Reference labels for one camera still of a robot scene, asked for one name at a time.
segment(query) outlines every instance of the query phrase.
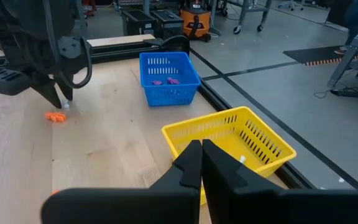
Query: metal cart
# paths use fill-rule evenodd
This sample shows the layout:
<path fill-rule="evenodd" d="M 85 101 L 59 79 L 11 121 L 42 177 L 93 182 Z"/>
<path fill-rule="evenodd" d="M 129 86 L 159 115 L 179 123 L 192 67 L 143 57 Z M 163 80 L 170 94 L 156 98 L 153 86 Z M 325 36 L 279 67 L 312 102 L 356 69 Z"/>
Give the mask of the metal cart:
<path fill-rule="evenodd" d="M 269 13 L 270 6 L 272 5 L 273 0 L 267 0 L 265 6 L 255 6 L 250 8 L 249 0 L 244 0 L 244 2 L 241 4 L 237 1 L 232 0 L 224 0 L 225 4 L 229 3 L 238 7 L 241 7 L 241 13 L 239 18 L 238 25 L 233 29 L 234 34 L 239 34 L 241 32 L 241 26 L 244 23 L 244 19 L 246 18 L 247 12 L 263 12 L 262 15 L 262 21 L 260 22 L 259 26 L 257 27 L 258 32 L 262 31 L 264 29 L 264 24 L 267 19 L 267 14 Z M 218 0 L 212 0 L 212 12 L 211 12 L 211 29 L 217 32 L 219 35 L 221 35 L 221 32 L 217 30 L 217 28 L 214 27 L 214 18 L 216 13 L 216 5 L 218 3 Z"/>

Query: gray floor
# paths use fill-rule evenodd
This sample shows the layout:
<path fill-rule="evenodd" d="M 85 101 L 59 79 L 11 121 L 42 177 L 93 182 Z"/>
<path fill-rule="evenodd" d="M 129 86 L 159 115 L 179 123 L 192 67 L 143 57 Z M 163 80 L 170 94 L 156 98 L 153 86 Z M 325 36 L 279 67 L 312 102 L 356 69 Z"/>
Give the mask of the gray floor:
<path fill-rule="evenodd" d="M 325 21 L 327 13 L 309 7 L 293 12 L 274 8 L 261 33 L 256 32 L 256 27 L 262 14 L 248 14 L 239 35 L 232 33 L 237 21 L 216 16 L 215 25 L 223 35 L 209 43 L 192 42 L 191 47 L 223 73 L 294 62 L 282 52 L 345 42 L 345 32 L 320 24 Z M 229 7 L 229 18 L 236 17 L 236 12 Z M 88 19 L 88 35 L 90 39 L 121 36 L 122 22 L 118 13 L 99 10 L 95 17 Z M 190 57 L 199 75 L 209 77 L 208 84 L 231 106 L 249 106 L 295 148 L 298 156 L 291 163 L 317 188 L 352 187 L 227 81 L 246 91 L 358 181 L 358 98 L 340 98 L 328 93 L 324 99 L 318 99 L 313 95 L 328 90 L 326 83 L 336 64 L 314 67 L 288 65 L 230 76 L 225 80 L 194 55 Z M 350 74 L 341 83 L 358 86 L 358 79 Z"/>

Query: workbench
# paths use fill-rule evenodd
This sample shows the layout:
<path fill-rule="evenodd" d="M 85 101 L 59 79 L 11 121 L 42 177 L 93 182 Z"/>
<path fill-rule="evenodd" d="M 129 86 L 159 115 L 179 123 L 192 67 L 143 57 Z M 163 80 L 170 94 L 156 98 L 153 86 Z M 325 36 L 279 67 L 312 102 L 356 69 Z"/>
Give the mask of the workbench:
<path fill-rule="evenodd" d="M 75 82 L 84 76 L 83 70 Z M 61 110 L 67 120 L 51 123 L 44 114 L 57 109 L 34 90 L 0 95 L 0 223 L 39 223 L 40 208 L 53 190 L 150 186 L 172 162 L 161 127 L 216 112 L 200 93 L 189 106 L 149 108 L 137 58 L 94 65 L 91 81 L 74 90 L 69 105 Z M 276 175 L 269 179 L 286 187 Z M 207 206 L 200 223 L 210 223 Z"/>

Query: white object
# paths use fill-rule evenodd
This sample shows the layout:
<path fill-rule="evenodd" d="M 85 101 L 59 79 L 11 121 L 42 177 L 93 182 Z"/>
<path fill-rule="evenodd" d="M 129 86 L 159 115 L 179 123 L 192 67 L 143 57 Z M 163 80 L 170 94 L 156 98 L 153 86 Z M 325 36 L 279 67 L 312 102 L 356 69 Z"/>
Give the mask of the white object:
<path fill-rule="evenodd" d="M 242 164 L 244 164 L 244 162 L 246 161 L 246 157 L 245 156 L 241 156 L 240 157 L 240 162 L 242 163 Z"/>

